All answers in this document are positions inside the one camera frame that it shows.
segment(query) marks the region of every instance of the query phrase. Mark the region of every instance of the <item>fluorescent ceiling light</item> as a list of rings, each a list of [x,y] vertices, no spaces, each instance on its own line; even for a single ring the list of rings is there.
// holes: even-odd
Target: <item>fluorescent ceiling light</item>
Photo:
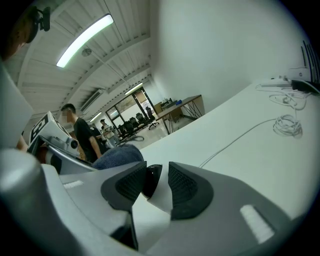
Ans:
[[[102,17],[101,19],[97,20],[94,24],[88,27],[81,35],[77,37],[76,40],[69,46],[68,49],[64,52],[64,54],[59,59],[58,63],[56,64],[58,67],[64,68],[70,59],[75,55],[75,53],[96,33],[104,29],[105,27],[109,26],[110,24],[114,23],[113,18],[110,14]]]
[[[134,90],[136,90],[138,87],[142,86],[143,83],[139,83],[137,86],[133,87],[131,90],[128,90],[125,95],[128,95],[129,93],[132,93]]]
[[[102,113],[102,112],[99,112],[98,114],[96,114],[95,117],[90,120],[90,123],[91,123],[93,120],[95,120],[101,113]]]

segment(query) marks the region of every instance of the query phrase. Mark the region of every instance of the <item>table leg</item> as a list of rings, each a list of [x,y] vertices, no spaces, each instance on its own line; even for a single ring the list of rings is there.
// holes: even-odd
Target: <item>table leg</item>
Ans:
[[[168,133],[168,135],[169,135],[169,134],[170,134],[170,132],[169,132],[168,127],[167,127],[167,125],[166,125],[166,121],[165,121],[165,119],[163,119],[163,118],[162,118],[162,121],[163,121],[164,126],[165,126],[165,128],[166,128],[166,132],[167,132],[167,133]]]
[[[195,119],[197,119],[197,117],[195,116],[195,114],[191,111],[191,108],[188,109],[186,106],[183,106],[184,109]]]
[[[171,130],[171,126],[170,126],[170,125],[171,125],[171,122],[170,122],[170,119],[169,119],[169,118],[167,118],[167,120],[168,120],[168,122],[169,122],[169,132],[171,133],[171,131],[172,131],[172,130]]]
[[[195,106],[195,107],[196,107],[196,109],[199,111],[200,116],[202,117],[202,114],[201,114],[201,112],[200,112],[199,108],[197,107],[197,104],[196,104],[194,101],[192,101],[192,104],[193,104],[193,106]]]
[[[189,103],[188,103],[188,106],[189,106],[189,109],[190,109],[193,117],[194,117],[195,119],[198,119],[200,116],[197,115],[197,112],[195,111],[195,109],[194,109]]]
[[[174,133],[174,132],[175,132],[175,130],[174,130],[174,123],[172,122],[171,115],[170,115],[170,120],[169,120],[169,122],[170,122],[170,125],[171,125],[171,131]]]

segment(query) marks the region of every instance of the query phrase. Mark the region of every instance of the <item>table surface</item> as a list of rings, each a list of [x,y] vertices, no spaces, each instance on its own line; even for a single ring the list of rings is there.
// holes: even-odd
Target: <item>table surface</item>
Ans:
[[[167,108],[166,110],[160,112],[159,114],[157,114],[156,117],[155,117],[155,121],[160,120],[161,118],[169,115],[172,111],[181,108],[182,106],[194,101],[195,99],[197,99],[199,97],[201,97],[201,95],[196,95],[196,96],[191,96],[191,97],[185,98],[182,101],[182,103],[180,103],[179,105],[173,105],[173,106]]]
[[[143,148],[147,165],[174,161],[198,167],[258,123],[284,114],[295,115],[292,108],[271,102],[272,92],[256,91],[256,85],[252,83],[201,118]],[[269,121],[223,150],[204,169],[242,180],[291,219],[298,217],[308,211],[320,180],[319,109],[320,97],[310,95],[305,108],[297,112],[302,137],[277,135],[274,121]],[[143,196],[138,197],[133,219],[141,248],[146,250],[161,236],[170,221],[166,215]]]

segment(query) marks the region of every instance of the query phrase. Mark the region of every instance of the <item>man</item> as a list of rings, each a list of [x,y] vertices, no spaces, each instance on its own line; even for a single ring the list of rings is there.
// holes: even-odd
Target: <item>man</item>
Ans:
[[[19,7],[22,9],[28,5],[29,1],[19,3]],[[38,20],[39,17],[36,6],[27,7],[22,15],[19,15],[19,9],[12,12],[12,15],[10,15],[3,26],[2,40],[0,41],[0,56],[2,61],[8,60],[21,47],[33,41],[38,32]],[[26,152],[28,145],[22,137],[22,134],[16,148]]]
[[[102,124],[102,133],[103,135],[109,140],[111,145],[115,148],[116,144],[119,143],[118,137],[112,132],[111,127],[106,124],[104,119],[100,120],[100,123]]]
[[[62,117],[67,123],[72,123],[74,134],[80,143],[86,160],[93,163],[99,159],[107,149],[99,142],[85,120],[76,115],[76,108],[72,104],[65,104],[61,108]]]
[[[109,144],[106,140],[106,138],[101,134],[101,132],[92,124],[90,126],[90,129],[95,136],[95,138],[102,143],[108,150],[110,149]]]

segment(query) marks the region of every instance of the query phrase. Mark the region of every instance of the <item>office chair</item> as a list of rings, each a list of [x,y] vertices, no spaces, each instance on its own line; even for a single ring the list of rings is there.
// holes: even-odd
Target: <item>office chair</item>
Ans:
[[[119,124],[118,128],[122,135],[126,134],[126,128],[124,125]]]
[[[131,117],[131,118],[130,118],[130,122],[132,123],[132,126],[133,126],[134,128],[136,128],[136,127],[139,126],[137,120],[136,120],[134,117]]]
[[[148,124],[150,123],[150,119],[144,117],[141,113],[137,113],[135,118],[138,119],[139,124]]]
[[[150,126],[149,126],[149,130],[150,130],[150,128],[151,128],[151,126],[154,126],[154,127],[156,127],[156,124],[159,124],[158,122],[153,122],[154,120],[155,120],[155,117],[152,115],[152,111],[151,111],[151,108],[150,107],[146,107],[145,108],[145,110],[146,110],[146,112],[148,113],[148,117],[149,117],[149,119],[150,119],[150,121],[151,121],[151,124],[150,124]]]
[[[129,135],[134,134],[134,127],[130,121],[125,121],[124,127],[125,127],[126,131],[129,133]]]

